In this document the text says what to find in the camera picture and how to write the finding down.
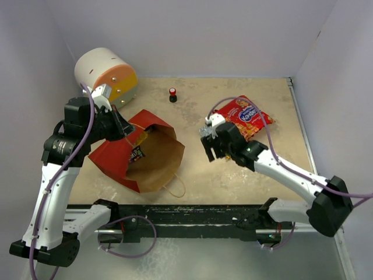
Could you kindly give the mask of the silver foil snack packet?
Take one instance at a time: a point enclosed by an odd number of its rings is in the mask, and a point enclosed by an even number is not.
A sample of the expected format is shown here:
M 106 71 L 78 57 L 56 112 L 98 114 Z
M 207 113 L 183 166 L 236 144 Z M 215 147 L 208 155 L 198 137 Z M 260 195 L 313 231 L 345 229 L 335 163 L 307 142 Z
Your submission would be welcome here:
M 211 138 L 213 136 L 213 128 L 211 125 L 204 125 L 199 129 L 201 138 Z

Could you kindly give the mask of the yellow m&m packet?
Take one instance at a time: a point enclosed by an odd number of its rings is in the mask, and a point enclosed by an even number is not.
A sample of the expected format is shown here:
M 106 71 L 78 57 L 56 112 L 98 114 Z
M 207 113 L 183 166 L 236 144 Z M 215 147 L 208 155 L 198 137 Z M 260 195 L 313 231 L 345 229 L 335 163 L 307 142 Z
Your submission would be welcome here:
M 149 136 L 151 132 L 152 129 L 142 131 L 137 140 L 135 141 L 134 146 L 139 146 Z

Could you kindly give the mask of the purple m&m packet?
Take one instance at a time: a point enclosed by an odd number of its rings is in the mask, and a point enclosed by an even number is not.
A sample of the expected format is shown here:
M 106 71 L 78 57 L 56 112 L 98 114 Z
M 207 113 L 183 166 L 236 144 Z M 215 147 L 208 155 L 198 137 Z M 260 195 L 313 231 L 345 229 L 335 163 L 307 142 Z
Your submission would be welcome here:
M 131 151 L 131 154 L 130 154 L 130 157 L 129 157 L 129 163 L 134 163 L 134 162 L 136 162 L 137 160 L 139 160 L 139 159 L 141 159 L 143 157 L 145 157 L 145 154 L 142 152 L 141 147 L 140 146 L 136 146 Z

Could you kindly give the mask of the red paper bag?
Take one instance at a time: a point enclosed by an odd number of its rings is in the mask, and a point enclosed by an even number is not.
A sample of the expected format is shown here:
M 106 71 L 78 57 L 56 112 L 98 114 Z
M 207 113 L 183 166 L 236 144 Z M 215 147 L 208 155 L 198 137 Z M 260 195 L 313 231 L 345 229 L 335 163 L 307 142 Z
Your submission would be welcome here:
M 185 146 L 174 128 L 153 113 L 142 110 L 129 123 L 134 132 L 119 141 L 105 141 L 89 159 L 109 178 L 137 193 L 150 193 L 177 178 Z

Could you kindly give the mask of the red candy bag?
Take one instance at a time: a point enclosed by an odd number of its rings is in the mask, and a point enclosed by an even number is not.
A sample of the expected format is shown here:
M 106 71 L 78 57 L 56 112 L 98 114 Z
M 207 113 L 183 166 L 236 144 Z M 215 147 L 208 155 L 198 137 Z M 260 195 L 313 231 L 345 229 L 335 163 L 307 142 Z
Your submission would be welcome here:
M 247 101 L 244 95 L 235 98 L 222 108 L 214 110 L 214 113 L 221 114 L 226 122 L 234 123 L 241 135 L 248 141 L 265 125 L 258 112 Z

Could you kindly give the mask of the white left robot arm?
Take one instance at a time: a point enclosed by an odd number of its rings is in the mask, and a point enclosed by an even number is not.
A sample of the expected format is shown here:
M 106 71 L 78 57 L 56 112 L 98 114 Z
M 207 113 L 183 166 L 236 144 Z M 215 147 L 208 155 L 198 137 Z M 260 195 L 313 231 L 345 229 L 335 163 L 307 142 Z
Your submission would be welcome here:
M 100 199 L 81 222 L 64 226 L 65 211 L 75 180 L 91 145 L 100 141 L 119 142 L 147 128 L 127 122 L 105 97 L 76 97 L 64 107 L 65 118 L 45 141 L 42 179 L 30 225 L 21 240 L 10 245 L 11 255 L 31 263 L 70 266 L 80 244 L 92 231 L 113 229 L 120 221 L 119 205 Z

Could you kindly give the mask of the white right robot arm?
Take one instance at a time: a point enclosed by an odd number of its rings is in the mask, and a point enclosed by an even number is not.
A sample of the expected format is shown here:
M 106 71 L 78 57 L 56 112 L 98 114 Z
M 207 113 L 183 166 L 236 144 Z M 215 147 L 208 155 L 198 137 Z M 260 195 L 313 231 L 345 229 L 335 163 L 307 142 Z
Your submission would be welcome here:
M 320 234 L 333 237 L 352 212 L 353 203 L 340 177 L 324 178 L 291 164 L 266 145 L 247 141 L 231 122 L 213 126 L 213 141 L 219 157 L 229 155 L 237 165 L 274 179 L 306 202 L 273 202 L 259 214 L 263 227 L 287 221 L 308 223 Z

